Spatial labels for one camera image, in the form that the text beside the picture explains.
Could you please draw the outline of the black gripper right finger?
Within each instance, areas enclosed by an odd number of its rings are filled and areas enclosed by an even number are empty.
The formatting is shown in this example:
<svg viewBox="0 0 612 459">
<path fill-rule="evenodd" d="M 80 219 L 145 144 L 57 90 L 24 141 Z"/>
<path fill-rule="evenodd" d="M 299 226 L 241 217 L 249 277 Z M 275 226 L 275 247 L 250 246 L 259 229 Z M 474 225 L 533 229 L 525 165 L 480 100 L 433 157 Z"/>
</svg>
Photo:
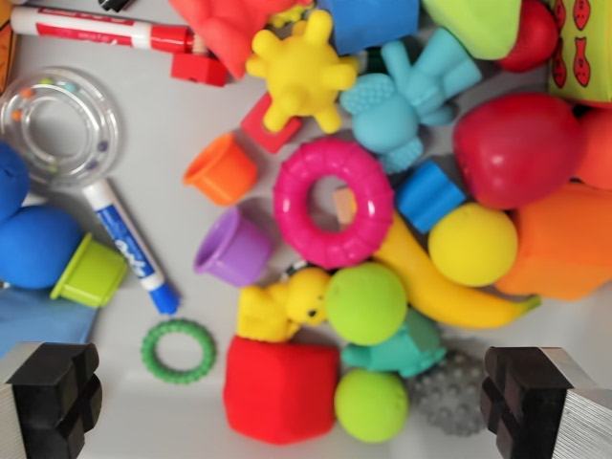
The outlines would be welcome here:
<svg viewBox="0 0 612 459">
<path fill-rule="evenodd" d="M 611 390 L 558 347 L 491 347 L 480 409 L 504 458 L 609 458 Z"/>
</svg>

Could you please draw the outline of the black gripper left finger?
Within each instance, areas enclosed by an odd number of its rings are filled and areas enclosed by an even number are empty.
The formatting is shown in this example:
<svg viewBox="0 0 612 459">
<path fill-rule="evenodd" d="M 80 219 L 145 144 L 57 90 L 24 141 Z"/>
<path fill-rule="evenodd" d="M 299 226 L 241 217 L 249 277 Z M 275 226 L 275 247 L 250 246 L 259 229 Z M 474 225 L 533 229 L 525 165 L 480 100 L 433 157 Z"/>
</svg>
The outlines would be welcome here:
<svg viewBox="0 0 612 459">
<path fill-rule="evenodd" d="M 1 456 L 77 458 L 101 412 L 92 343 L 19 342 L 1 358 Z"/>
</svg>

